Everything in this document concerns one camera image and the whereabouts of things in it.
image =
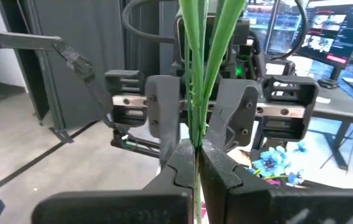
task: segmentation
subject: monitor screen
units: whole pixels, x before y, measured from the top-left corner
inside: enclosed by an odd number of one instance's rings
[[[345,68],[353,53],[353,1],[312,0],[306,15],[308,32],[297,54]],[[300,35],[295,33],[293,45]]]

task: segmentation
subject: screw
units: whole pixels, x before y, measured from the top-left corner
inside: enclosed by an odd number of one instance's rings
[[[149,97],[149,100],[151,100],[151,101],[157,101],[157,97],[156,96],[154,96],[154,95],[151,95],[150,97]]]
[[[263,108],[257,108],[257,113],[263,113]]]
[[[281,115],[287,115],[289,113],[289,111],[287,109],[282,109],[280,111]]]
[[[245,105],[245,107],[246,107],[247,109],[252,108],[252,103],[251,103],[251,102],[247,103],[247,104]]]

